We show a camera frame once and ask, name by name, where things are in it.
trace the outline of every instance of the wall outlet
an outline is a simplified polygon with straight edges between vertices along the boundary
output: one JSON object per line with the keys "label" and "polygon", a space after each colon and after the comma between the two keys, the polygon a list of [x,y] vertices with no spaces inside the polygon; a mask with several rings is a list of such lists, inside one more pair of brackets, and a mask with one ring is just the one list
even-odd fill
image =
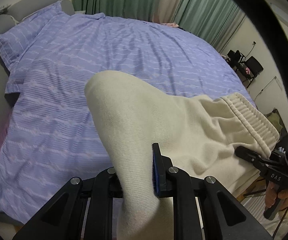
{"label": "wall outlet", "polygon": [[275,78],[276,83],[278,84],[278,86],[280,87],[281,91],[283,91],[283,85],[282,82],[279,80],[278,77]]}

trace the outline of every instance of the floor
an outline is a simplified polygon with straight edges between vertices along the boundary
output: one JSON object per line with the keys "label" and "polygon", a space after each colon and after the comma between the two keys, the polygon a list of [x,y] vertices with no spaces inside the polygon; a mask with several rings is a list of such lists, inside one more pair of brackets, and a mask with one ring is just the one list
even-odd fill
{"label": "floor", "polygon": [[16,231],[13,225],[0,222],[0,236],[4,240],[12,240]]}

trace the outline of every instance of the black handle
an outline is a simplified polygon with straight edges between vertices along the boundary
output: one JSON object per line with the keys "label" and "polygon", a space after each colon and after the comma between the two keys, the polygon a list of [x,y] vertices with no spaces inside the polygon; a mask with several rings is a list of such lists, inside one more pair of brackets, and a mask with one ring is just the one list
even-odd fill
{"label": "black handle", "polygon": [[[283,188],[280,187],[279,185],[275,185],[274,189],[276,190],[277,194],[283,190]],[[283,204],[283,202],[284,200],[276,198],[274,205],[264,211],[263,213],[264,217],[268,220],[273,220],[274,217],[276,216],[276,213],[280,210],[280,207]]]}

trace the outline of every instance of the human hand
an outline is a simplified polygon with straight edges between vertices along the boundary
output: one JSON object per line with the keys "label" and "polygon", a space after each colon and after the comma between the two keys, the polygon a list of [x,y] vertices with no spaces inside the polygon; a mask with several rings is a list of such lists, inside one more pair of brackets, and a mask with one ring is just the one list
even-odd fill
{"label": "human hand", "polygon": [[284,189],[277,194],[274,187],[275,183],[270,181],[266,189],[265,205],[270,208],[274,205],[275,200],[278,197],[280,199],[284,199],[284,203],[280,207],[280,210],[283,210],[284,208],[288,207],[288,189]]}

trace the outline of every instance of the fabric fold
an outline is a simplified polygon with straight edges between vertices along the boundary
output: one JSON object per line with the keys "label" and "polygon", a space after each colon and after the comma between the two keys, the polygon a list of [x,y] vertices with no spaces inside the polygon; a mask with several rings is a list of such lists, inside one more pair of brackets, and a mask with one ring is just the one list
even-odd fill
{"label": "fabric fold", "polygon": [[169,96],[118,71],[95,74],[85,86],[94,125],[124,192],[118,239],[172,239],[172,200],[152,184],[152,143],[190,176],[212,175],[242,191],[257,170],[234,156],[244,146],[268,157],[278,132],[241,94]]}

